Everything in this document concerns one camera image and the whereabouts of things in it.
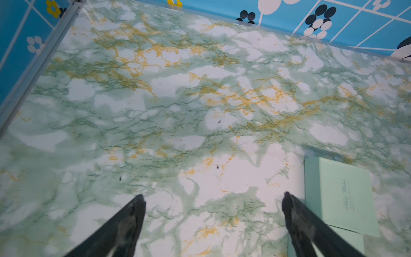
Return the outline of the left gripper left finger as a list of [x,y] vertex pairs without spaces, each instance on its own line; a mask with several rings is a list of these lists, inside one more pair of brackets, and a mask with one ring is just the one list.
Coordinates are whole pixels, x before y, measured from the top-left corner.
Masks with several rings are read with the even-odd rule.
[[66,256],[134,256],[145,214],[146,201],[143,195],[139,194]]

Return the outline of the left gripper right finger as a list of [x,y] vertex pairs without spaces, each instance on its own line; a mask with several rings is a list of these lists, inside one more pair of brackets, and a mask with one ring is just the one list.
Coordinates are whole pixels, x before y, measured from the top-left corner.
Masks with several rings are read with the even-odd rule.
[[324,257],[364,256],[290,192],[284,193],[282,211],[297,257],[316,257],[316,249]]

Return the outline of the mint jewelry box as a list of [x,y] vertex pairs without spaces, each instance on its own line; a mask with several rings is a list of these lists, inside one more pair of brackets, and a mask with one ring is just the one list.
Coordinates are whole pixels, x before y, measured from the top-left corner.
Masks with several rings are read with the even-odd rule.
[[[308,158],[304,165],[305,200],[301,202],[365,254],[364,235],[380,236],[370,172],[321,157]],[[288,254],[296,257],[290,235]]]

